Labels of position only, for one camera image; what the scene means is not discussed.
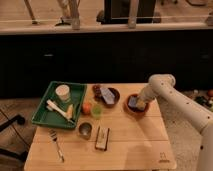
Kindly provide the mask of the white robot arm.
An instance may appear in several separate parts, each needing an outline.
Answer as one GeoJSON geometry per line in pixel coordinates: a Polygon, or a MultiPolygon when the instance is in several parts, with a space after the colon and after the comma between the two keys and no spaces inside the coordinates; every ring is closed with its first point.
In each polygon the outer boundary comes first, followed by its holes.
{"type": "Polygon", "coordinates": [[[174,105],[202,136],[196,171],[213,171],[213,112],[177,91],[176,79],[171,74],[154,74],[137,95],[136,106],[144,109],[161,96],[174,105]]]}

